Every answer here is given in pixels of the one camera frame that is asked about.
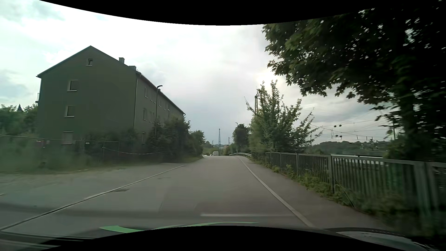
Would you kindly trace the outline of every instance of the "gray building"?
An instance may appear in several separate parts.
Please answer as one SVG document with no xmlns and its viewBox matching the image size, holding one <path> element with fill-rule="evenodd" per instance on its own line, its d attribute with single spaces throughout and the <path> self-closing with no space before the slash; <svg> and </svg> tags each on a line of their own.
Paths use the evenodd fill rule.
<svg viewBox="0 0 446 251">
<path fill-rule="evenodd" d="M 142 140 L 152 129 L 157 113 L 163 123 L 184 112 L 136 66 L 124 64 L 89 46 L 37 75 L 41 79 L 37 132 L 61 139 L 81 140 L 88 133 L 134 128 Z"/>
</svg>

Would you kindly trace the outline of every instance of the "sky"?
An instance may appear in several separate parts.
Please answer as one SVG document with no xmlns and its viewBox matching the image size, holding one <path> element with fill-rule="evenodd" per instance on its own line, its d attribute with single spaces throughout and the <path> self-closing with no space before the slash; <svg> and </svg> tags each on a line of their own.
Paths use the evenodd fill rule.
<svg viewBox="0 0 446 251">
<path fill-rule="evenodd" d="M 386 125 L 379 111 L 356 99 L 309 95 L 287 86 L 267 68 L 274 59 L 264 51 L 262 25 L 204 26 L 168 24 L 92 13 L 38 0 L 0 0 L 0 104 L 31 105 L 36 75 L 80 50 L 93 46 L 127 65 L 135 65 L 185 113 L 192 130 L 208 141 L 227 144 L 236 123 L 249 124 L 256 89 L 278 80 L 286 105 L 302 99 L 301 117 L 313 111 L 324 141 L 383 140 Z"/>
</svg>

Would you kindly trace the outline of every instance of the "guardrail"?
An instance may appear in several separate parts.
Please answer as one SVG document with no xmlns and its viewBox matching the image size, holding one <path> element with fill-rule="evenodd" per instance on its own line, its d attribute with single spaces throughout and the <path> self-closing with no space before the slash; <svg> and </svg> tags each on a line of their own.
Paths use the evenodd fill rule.
<svg viewBox="0 0 446 251">
<path fill-rule="evenodd" d="M 280 172 L 309 174 L 361 201 L 397 195 L 423 221 L 446 219 L 446 163 L 374 157 L 252 152 L 252 159 L 276 166 Z"/>
<path fill-rule="evenodd" d="M 249 154 L 249 153 L 244 153 L 244 152 L 236 152 L 236 153 L 230 154 L 229 156 L 233 156 L 233 155 L 245 155 L 245 156 L 249 156 L 249 157 L 252 156 L 251 154 Z"/>
</svg>

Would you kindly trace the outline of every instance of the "sidewalk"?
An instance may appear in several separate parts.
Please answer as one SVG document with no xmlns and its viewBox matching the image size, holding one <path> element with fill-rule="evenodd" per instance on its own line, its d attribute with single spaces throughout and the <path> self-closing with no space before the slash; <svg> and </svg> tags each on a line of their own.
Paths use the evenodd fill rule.
<svg viewBox="0 0 446 251">
<path fill-rule="evenodd" d="M 282 174 L 240 158 L 265 184 L 318 228 L 365 227 L 392 230 L 372 216 L 340 205 L 307 190 Z"/>
</svg>

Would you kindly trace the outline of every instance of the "gable roof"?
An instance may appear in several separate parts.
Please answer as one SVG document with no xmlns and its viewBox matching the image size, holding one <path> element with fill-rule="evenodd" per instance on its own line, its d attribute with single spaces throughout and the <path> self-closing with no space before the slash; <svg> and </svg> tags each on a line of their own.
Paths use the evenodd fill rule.
<svg viewBox="0 0 446 251">
<path fill-rule="evenodd" d="M 110 56 L 110 55 L 108 55 L 108 54 L 106 54 L 106 53 L 104 53 L 104 52 L 102 52 L 102 51 L 100 51 L 100 50 L 94 48 L 93 46 L 88 46 L 87 48 L 85 48 L 85 49 L 79 51 L 78 53 L 75 53 L 74 55 L 72 55 L 72 56 L 66 58 L 65 60 L 62 60 L 61 62 L 59 62 L 59 63 L 53 65 L 52 67 L 50 67 L 50 68 L 48 68 L 48 69 L 42 71 L 41 73 L 37 74 L 36 77 L 41 78 L 44 74 L 46 74 L 46 73 L 52 71 L 52 70 L 55 69 L 57 66 L 63 64 L 64 62 L 69 61 L 70 59 L 72 59 L 72 58 L 74 58 L 76 55 L 78 55 L 79 53 L 82 53 L 82 52 L 84 52 L 84 51 L 86 51 L 86 50 L 88 50 L 88 49 L 94 49 L 94 50 L 96 50 L 97 52 L 100 52 L 101 54 L 103 54 L 104 56 L 106 56 L 106 57 L 108 57 L 108 58 L 110 58 L 110 59 L 119 61 L 119 60 L 117 60 L 116 58 L 114 58 L 114 57 L 112 57 L 112 56 Z M 141 77 L 146 83 L 149 84 L 149 86 L 151 86 L 152 88 L 154 88 L 154 89 L 156 90 L 157 87 L 156 87 L 156 86 L 155 86 L 155 85 L 154 85 L 148 78 L 146 78 L 141 72 L 139 72 L 138 70 L 135 70 L 135 74 L 136 74 L 138 77 Z M 183 111 L 182 111 L 182 110 L 181 110 L 175 103 L 173 103 L 173 102 L 172 102 L 172 101 L 171 101 L 171 100 L 170 100 L 164 93 L 162 93 L 161 90 L 159 91 L 159 93 L 161 94 L 161 96 L 162 96 L 163 98 L 167 99 L 167 101 L 169 101 L 171 104 L 173 104 L 173 105 L 175 106 L 176 109 L 178 109 L 180 112 L 182 112 L 183 115 L 185 114 L 185 113 L 184 113 L 184 112 L 183 112 Z"/>
<path fill-rule="evenodd" d="M 41 73 L 37 74 L 36 77 L 41 78 L 44 74 L 46 74 L 46 73 L 52 71 L 53 69 L 55 69 L 55 68 L 58 67 L 59 65 L 65 63 L 65 62 L 67 62 L 67 61 L 69 61 L 70 59 L 74 58 L 76 55 L 78 55 L 78 54 L 80 54 L 80 53 L 82 53 L 82 52 L 84 52 L 84 51 L 86 51 L 86 50 L 88 50 L 88 49 L 94 49 L 94 50 L 96 50 L 97 52 L 100 52 L 101 54 L 103 54 L 104 56 L 107 56 L 108 58 L 111 58 L 111 59 L 114 59 L 114 60 L 118 61 L 116 58 L 114 58 L 114 57 L 112 57 L 112 56 L 110 56 L 110 55 L 108 55 L 108 54 L 106 54 L 106 53 L 104 53 L 104 52 L 102 52 L 102 51 L 100 51 L 100 50 L 94 48 L 93 46 L 88 46 L 87 48 L 81 50 L 80 52 L 75 53 L 74 55 L 72 55 L 72 56 L 70 56 L 70 57 L 68 57 L 68 58 L 66 58 L 66 59 L 64 59 L 64 60 L 62 60 L 61 62 L 59 62 L 59 63 L 53 65 L 52 67 L 50 67 L 50 68 L 48 68 L 48 69 L 42 71 Z"/>
</svg>

